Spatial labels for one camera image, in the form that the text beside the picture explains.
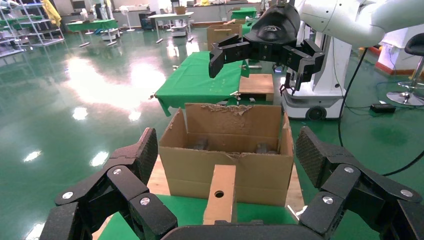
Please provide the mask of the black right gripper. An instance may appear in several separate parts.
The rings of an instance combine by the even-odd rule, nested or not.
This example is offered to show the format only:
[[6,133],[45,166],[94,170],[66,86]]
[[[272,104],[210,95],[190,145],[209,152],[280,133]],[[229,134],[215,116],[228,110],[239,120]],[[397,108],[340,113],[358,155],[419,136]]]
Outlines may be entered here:
[[283,88],[299,91],[302,83],[312,80],[322,70],[325,53],[311,39],[297,45],[300,15],[290,3],[276,4],[266,10],[244,40],[238,34],[212,43],[208,74],[215,78],[225,64],[245,59],[283,63],[292,70],[286,73]]

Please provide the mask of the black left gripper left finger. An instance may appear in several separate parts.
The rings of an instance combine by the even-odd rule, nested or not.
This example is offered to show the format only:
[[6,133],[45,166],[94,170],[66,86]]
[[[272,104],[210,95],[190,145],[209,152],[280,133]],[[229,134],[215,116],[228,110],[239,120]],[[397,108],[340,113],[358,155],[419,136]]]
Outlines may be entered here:
[[141,240],[160,240],[177,217],[148,188],[158,156],[157,134],[146,128],[138,142],[116,149],[98,172],[59,193],[42,240],[90,240],[119,213]]

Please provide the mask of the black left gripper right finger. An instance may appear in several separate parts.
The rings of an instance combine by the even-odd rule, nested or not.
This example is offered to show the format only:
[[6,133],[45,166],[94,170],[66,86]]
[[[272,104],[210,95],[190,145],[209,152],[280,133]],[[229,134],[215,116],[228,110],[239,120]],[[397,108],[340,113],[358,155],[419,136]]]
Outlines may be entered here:
[[382,240],[424,237],[423,198],[413,189],[362,165],[346,148],[321,141],[304,126],[296,157],[318,193],[299,224],[328,240],[347,211],[356,213]]

